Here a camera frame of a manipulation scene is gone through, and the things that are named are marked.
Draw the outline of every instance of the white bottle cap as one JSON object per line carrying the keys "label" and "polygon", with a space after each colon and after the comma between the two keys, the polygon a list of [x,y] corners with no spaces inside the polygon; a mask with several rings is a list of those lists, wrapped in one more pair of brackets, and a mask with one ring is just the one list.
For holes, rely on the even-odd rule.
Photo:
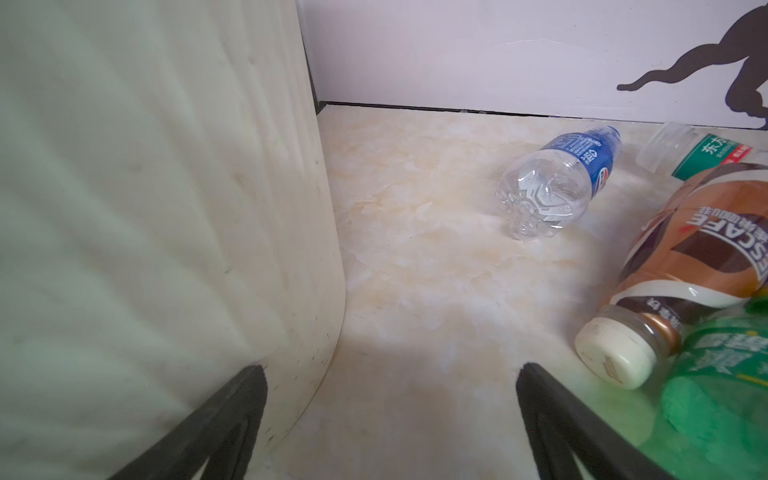
{"label": "white bottle cap", "polygon": [[622,389],[643,385],[656,365],[656,353],[639,333],[616,320],[597,317],[574,341],[581,360],[603,380]]}

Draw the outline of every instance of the dinosaur silhouette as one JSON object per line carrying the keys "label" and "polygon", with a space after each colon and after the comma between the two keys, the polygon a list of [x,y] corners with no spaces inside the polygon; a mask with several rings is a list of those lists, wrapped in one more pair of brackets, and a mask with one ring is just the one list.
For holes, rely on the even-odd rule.
{"label": "dinosaur silhouette", "polygon": [[671,68],[651,70],[635,82],[621,84],[618,90],[635,91],[650,81],[673,84],[710,65],[726,65],[743,60],[744,65],[725,95],[725,103],[736,112],[764,118],[759,130],[768,130],[768,107],[757,89],[768,80],[768,5],[757,7],[736,20],[720,43],[699,45],[685,52]]}

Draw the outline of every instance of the white wall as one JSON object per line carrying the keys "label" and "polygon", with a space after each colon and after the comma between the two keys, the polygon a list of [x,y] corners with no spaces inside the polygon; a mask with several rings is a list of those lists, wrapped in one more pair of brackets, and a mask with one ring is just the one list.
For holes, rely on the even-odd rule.
{"label": "white wall", "polygon": [[[299,0],[321,101],[732,127],[741,63],[617,91],[765,0]],[[768,93],[766,85],[762,91]]]}

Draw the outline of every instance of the white cylindrical object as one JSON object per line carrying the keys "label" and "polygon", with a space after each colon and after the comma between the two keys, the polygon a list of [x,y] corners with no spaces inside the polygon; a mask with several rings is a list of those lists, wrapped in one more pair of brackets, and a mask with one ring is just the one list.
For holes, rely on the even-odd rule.
{"label": "white cylindrical object", "polygon": [[657,362],[656,353],[642,336],[609,318],[590,320],[574,344],[593,372],[622,389],[636,389],[645,383]]}
{"label": "white cylindrical object", "polygon": [[0,476],[107,478],[253,363],[259,462],[345,300],[296,3],[0,12]]}

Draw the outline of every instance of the green bottle label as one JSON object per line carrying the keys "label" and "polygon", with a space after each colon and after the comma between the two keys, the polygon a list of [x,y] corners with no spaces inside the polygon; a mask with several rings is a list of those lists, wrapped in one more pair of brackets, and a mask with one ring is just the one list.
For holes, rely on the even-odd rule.
{"label": "green bottle label", "polygon": [[737,164],[752,151],[752,147],[733,140],[708,134],[685,156],[672,176],[688,180],[708,168],[724,164]]}
{"label": "green bottle label", "polygon": [[673,376],[722,376],[768,389],[768,329],[704,329],[686,339]]}

